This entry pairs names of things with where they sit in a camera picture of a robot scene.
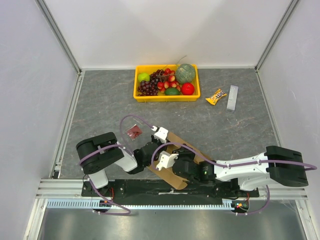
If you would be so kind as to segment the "brown cardboard box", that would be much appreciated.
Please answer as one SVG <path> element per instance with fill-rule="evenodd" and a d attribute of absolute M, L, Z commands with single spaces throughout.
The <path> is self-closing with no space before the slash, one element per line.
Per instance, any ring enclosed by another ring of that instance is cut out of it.
<path fill-rule="evenodd" d="M 173 132 L 170 132 L 170 131 L 168 132 L 167 139 L 169 142 L 174 143 L 174 145 L 168 146 L 166 149 L 166 152 L 168 152 L 170 154 L 172 153 L 173 150 L 176 150 L 179 148 L 179 146 L 177 144 L 177 143 L 179 143 L 179 144 L 185 144 L 188 147 L 194 149 L 197 153 L 200 154 L 201 157 L 205 157 L 206 159 L 211 160 L 211 158 L 209 156 L 202 153 L 199 149 L 192 146 L 191 144 L 189 144 L 188 142 L 186 142 L 182 138 L 178 137 Z M 156 165 L 158 164 L 158 162 L 159 162 L 158 160 L 154 161 L 153 164 L 148 166 L 147 168 L 151 172 L 156 174 L 158 177 L 160 177 L 162 180 L 167 182 L 169 185 L 171 185 L 173 188 L 175 188 L 176 190 L 182 190 L 187 187 L 188 180 L 186 178 L 175 175 L 172 167 L 167 168 L 167 169 L 163 168 L 162 170 L 156 170 Z"/>

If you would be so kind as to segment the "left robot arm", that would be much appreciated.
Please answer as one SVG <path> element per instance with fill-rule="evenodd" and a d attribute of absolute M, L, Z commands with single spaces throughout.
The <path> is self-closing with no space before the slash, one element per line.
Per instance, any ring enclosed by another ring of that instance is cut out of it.
<path fill-rule="evenodd" d="M 115 164 L 130 175 L 140 173 L 151 165 L 151 157 L 161 144 L 152 135 L 150 142 L 131 153 L 119 143 L 113 132 L 108 132 L 84 139 L 75 148 L 83 173 L 88 176 L 88 182 L 93 183 L 92 191 L 104 197 L 110 191 L 105 168 Z"/>

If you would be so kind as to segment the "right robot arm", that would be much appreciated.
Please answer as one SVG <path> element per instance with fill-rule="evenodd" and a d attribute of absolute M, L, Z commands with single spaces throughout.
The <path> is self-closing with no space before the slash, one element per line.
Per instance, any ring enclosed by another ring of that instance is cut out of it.
<path fill-rule="evenodd" d="M 279 183 L 285 187 L 306 187 L 308 179 L 302 165 L 302 154 L 298 151 L 268 146 L 258 155 L 236 159 L 196 163 L 197 155 L 191 149 L 180 147 L 172 171 L 175 175 L 199 185 L 214 185 L 228 182 L 229 191 L 235 197 L 257 187 Z"/>

